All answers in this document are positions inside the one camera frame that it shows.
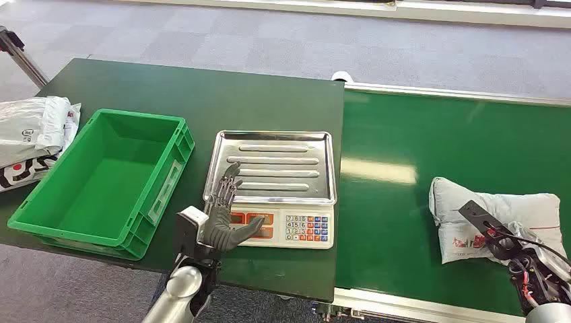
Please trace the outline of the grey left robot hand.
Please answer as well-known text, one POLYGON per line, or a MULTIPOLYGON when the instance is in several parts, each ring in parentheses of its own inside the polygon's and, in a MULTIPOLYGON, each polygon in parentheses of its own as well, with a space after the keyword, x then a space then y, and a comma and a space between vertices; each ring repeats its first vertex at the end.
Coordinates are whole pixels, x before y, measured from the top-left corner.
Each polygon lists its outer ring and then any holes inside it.
POLYGON ((231 208, 242 180, 236 177, 240 173, 240 162, 234 162, 223 173, 205 204, 205 214, 209 219, 205 224, 203 243, 213 249, 226 252, 252 238, 263 226, 265 218, 256 216, 247 225, 238 229, 230 227, 231 208))

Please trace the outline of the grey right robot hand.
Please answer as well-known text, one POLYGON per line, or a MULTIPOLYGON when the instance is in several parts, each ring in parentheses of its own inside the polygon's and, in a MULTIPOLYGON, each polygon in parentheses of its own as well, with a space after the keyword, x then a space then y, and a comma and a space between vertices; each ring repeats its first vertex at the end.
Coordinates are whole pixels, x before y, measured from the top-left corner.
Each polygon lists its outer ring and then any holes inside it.
POLYGON ((567 258, 563 248, 549 245, 549 242, 553 242, 553 239, 546 240, 541 238, 538 233, 517 221, 509 222, 507 228, 514 236, 520 238, 519 242, 523 245, 523 250, 534 250, 539 262, 564 282, 570 282, 570 260, 567 258))

